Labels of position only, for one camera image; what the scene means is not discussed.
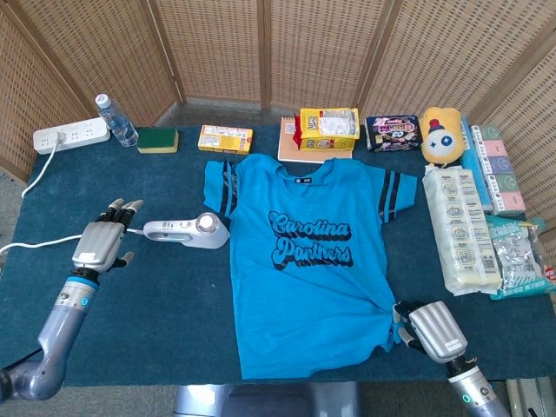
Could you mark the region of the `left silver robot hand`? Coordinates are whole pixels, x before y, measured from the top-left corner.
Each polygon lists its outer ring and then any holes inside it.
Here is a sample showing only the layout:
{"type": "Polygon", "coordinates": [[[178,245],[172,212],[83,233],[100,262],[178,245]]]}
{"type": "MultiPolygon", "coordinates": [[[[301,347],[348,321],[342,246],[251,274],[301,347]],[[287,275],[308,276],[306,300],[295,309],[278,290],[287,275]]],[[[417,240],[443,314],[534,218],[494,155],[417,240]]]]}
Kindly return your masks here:
{"type": "Polygon", "coordinates": [[[143,200],[125,202],[118,198],[86,226],[72,255],[74,274],[96,279],[113,268],[126,268],[132,262],[133,252],[118,257],[118,251],[142,205],[143,200]]]}

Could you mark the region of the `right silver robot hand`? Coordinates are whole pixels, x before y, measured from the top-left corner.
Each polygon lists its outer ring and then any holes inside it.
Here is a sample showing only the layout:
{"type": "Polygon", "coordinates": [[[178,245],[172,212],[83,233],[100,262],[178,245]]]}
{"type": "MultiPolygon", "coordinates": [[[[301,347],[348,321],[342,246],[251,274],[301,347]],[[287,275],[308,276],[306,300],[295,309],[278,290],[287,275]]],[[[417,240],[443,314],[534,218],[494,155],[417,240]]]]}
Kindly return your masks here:
{"type": "Polygon", "coordinates": [[[399,301],[393,306],[394,324],[404,344],[439,364],[463,356],[468,341],[443,301],[399,301]]]}

